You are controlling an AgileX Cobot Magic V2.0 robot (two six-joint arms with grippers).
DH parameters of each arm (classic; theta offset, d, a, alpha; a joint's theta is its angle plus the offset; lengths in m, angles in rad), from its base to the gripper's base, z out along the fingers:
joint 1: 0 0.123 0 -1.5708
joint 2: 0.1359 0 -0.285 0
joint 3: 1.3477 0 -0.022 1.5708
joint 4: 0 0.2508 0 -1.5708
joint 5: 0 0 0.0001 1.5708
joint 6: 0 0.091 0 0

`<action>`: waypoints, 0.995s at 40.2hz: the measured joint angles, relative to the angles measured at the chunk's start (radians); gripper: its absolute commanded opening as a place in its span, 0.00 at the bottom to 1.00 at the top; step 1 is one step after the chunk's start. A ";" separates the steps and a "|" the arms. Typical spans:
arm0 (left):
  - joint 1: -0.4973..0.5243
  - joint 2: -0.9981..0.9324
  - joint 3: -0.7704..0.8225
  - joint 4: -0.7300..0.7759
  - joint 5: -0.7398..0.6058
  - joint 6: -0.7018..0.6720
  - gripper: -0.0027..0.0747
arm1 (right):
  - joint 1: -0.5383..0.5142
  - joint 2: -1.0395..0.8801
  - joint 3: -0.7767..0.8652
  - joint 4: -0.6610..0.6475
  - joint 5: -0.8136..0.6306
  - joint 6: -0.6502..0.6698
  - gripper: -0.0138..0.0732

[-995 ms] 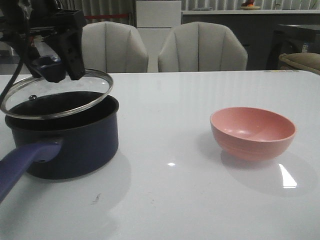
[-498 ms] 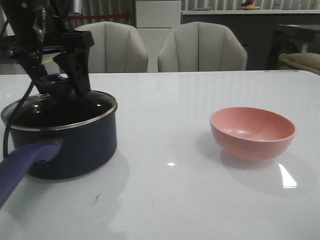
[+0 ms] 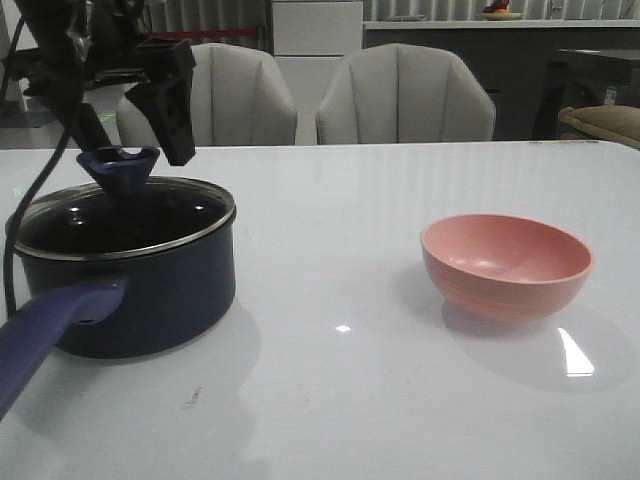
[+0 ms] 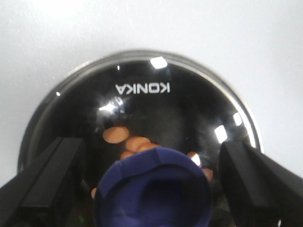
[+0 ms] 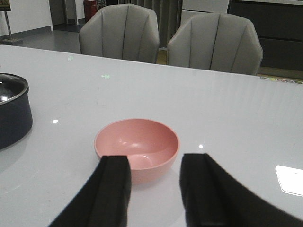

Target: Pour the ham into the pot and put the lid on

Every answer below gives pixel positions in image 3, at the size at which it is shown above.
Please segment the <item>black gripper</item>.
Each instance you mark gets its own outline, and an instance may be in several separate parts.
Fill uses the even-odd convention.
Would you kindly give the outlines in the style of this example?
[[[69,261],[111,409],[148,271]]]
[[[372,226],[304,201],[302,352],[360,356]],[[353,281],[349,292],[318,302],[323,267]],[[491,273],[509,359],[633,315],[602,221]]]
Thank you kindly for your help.
[[[195,155],[191,92],[196,61],[186,40],[149,38],[144,1],[18,1],[21,25],[36,46],[11,48],[6,76],[25,80],[82,151],[111,141],[85,93],[138,82],[125,93],[148,121],[172,166]]]

